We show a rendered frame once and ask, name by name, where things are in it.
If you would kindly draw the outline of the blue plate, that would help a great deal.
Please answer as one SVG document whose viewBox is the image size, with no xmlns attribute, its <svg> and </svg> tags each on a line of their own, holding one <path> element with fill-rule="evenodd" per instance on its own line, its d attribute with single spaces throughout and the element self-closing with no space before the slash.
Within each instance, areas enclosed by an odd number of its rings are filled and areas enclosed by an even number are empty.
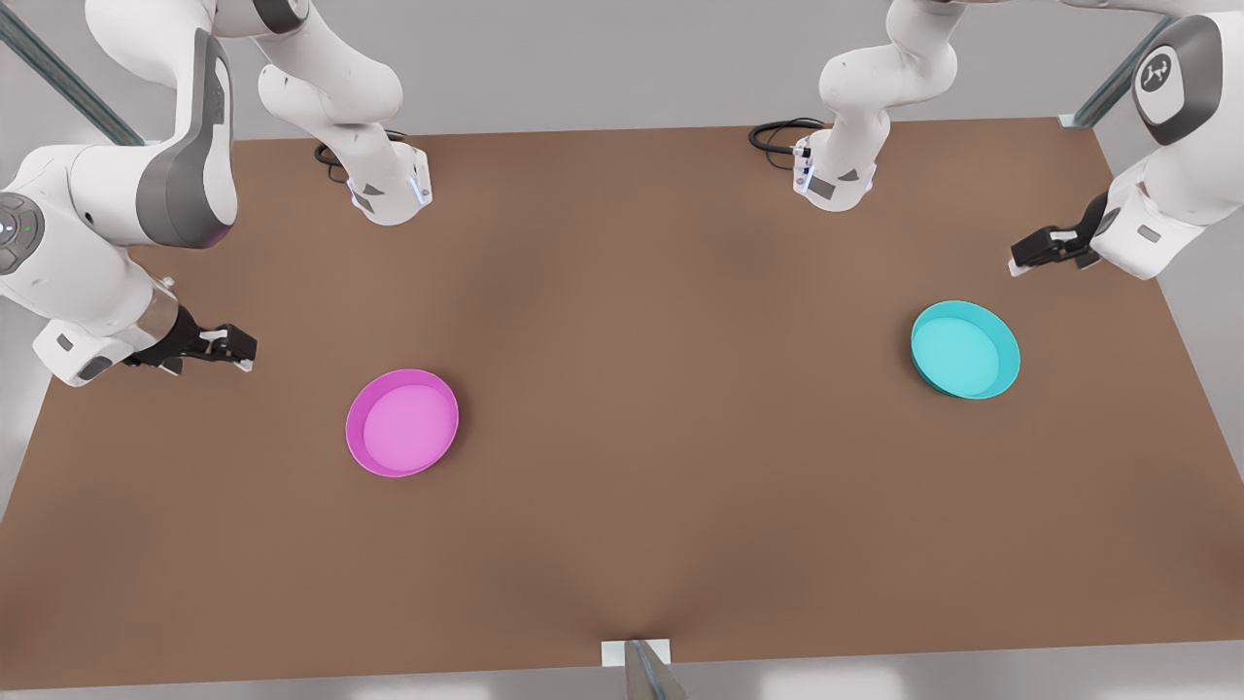
<svg viewBox="0 0 1244 700">
<path fill-rule="evenodd" d="M 945 395 L 982 402 L 1001 395 L 1018 380 L 1018 338 L 986 307 L 945 300 L 916 315 L 911 358 L 921 378 Z"/>
</svg>

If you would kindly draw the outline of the silver frame post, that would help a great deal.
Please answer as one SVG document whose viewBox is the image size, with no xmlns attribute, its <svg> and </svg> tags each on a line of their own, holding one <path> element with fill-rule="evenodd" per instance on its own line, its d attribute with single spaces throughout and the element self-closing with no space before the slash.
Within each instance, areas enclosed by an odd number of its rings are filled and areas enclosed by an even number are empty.
<svg viewBox="0 0 1244 700">
<path fill-rule="evenodd" d="M 12 50 L 22 63 L 44 80 L 73 109 L 113 145 L 146 145 L 141 136 L 121 118 L 80 75 L 44 44 L 17 14 L 0 0 L 0 44 Z"/>
<path fill-rule="evenodd" d="M 602 642 L 601 665 L 624 669 L 626 700 L 690 700 L 671 669 L 671 639 Z"/>
<path fill-rule="evenodd" d="M 1065 129 L 1076 131 L 1093 129 L 1098 126 L 1103 117 L 1125 98 L 1125 94 L 1130 93 L 1137 63 L 1144 57 L 1149 44 L 1172 22 L 1176 22 L 1176 17 L 1161 17 L 1159 22 L 1156 22 L 1154 27 L 1138 41 L 1135 48 L 1125 55 L 1123 61 L 1102 81 L 1097 90 L 1093 90 L 1092 94 L 1088 94 L 1088 99 L 1074 114 L 1057 116 L 1057 124 Z"/>
</svg>

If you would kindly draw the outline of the pink plate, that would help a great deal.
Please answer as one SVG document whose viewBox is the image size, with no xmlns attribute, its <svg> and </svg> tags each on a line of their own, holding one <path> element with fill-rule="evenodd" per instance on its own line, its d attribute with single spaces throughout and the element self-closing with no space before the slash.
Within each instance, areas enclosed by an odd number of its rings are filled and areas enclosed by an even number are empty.
<svg viewBox="0 0 1244 700">
<path fill-rule="evenodd" d="M 391 371 L 355 397 L 345 439 L 355 463 L 383 477 L 429 469 L 455 439 L 462 408 L 445 380 L 415 368 Z"/>
</svg>

